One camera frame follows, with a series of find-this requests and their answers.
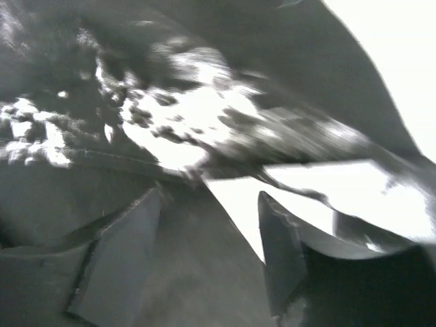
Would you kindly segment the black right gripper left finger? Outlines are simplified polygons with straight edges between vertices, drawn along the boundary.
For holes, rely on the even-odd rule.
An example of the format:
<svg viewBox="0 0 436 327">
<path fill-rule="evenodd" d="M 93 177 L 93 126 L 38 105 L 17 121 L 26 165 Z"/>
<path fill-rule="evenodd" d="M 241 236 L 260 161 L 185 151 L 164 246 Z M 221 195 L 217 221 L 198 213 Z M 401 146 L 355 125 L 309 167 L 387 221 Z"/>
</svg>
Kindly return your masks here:
<svg viewBox="0 0 436 327">
<path fill-rule="evenodd" d="M 132 326 L 140 312 L 161 196 L 41 247 L 1 251 L 2 326 Z"/>
</svg>

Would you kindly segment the black white patterned trousers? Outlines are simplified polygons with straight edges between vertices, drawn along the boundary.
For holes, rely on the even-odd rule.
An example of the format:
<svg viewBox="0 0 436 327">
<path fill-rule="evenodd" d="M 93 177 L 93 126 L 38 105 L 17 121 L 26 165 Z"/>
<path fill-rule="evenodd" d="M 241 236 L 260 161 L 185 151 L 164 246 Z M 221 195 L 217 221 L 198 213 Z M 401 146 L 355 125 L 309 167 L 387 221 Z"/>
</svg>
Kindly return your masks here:
<svg viewBox="0 0 436 327">
<path fill-rule="evenodd" d="M 132 326 L 278 326 L 263 191 L 435 246 L 435 2 L 2 1 L 1 251 L 150 189 Z"/>
</svg>

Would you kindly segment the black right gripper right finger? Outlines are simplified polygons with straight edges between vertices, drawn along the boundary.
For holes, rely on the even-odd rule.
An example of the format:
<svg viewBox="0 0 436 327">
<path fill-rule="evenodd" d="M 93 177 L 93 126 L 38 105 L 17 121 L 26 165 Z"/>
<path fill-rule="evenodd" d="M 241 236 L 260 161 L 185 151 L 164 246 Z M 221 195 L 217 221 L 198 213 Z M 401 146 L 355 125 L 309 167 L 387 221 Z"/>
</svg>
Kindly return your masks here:
<svg viewBox="0 0 436 327">
<path fill-rule="evenodd" d="M 278 326 L 434 326 L 435 246 L 335 215 L 325 232 L 258 196 L 264 278 Z"/>
</svg>

